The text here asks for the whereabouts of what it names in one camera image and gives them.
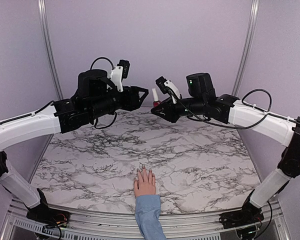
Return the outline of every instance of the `sleeve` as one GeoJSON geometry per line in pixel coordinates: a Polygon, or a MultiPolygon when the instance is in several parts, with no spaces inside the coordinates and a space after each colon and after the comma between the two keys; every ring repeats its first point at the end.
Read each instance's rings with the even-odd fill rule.
{"type": "Polygon", "coordinates": [[[160,212],[159,195],[143,195],[136,198],[135,219],[145,240],[167,240],[159,222],[160,212]]]}

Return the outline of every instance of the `white wall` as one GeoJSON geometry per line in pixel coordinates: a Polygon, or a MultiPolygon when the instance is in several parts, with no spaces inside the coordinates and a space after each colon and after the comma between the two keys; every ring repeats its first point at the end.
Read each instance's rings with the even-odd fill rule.
{"type": "MultiPolygon", "coordinates": [[[[300,116],[300,0],[260,1],[252,49],[239,96],[255,88],[272,94],[275,113],[300,116]]],[[[266,107],[256,93],[250,103],[266,107]]],[[[284,149],[251,130],[240,132],[258,173],[264,179],[276,168],[284,149]]],[[[280,194],[279,202],[293,240],[300,240],[300,176],[280,194]]]]}
{"type": "MultiPolygon", "coordinates": [[[[71,97],[78,74],[100,56],[130,61],[125,85],[151,89],[163,75],[187,96],[186,76],[208,72],[217,94],[231,93],[250,9],[241,0],[47,0],[63,93],[71,97]]],[[[110,69],[105,61],[95,67],[110,69]]]]}
{"type": "MultiPolygon", "coordinates": [[[[0,0],[0,119],[56,100],[35,0],[0,0]]],[[[14,167],[29,178],[46,137],[9,148],[14,167]]],[[[0,230],[11,195],[0,186],[0,230]]]]}

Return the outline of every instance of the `marble table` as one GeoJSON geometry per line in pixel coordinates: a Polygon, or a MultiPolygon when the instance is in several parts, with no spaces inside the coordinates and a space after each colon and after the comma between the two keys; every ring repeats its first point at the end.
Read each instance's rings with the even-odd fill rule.
{"type": "Polygon", "coordinates": [[[259,184],[236,130],[185,117],[169,123],[143,107],[118,111],[114,125],[103,130],[89,125],[55,135],[32,185],[50,204],[134,213],[133,180],[142,165],[156,175],[162,214],[240,207],[259,184]]]}

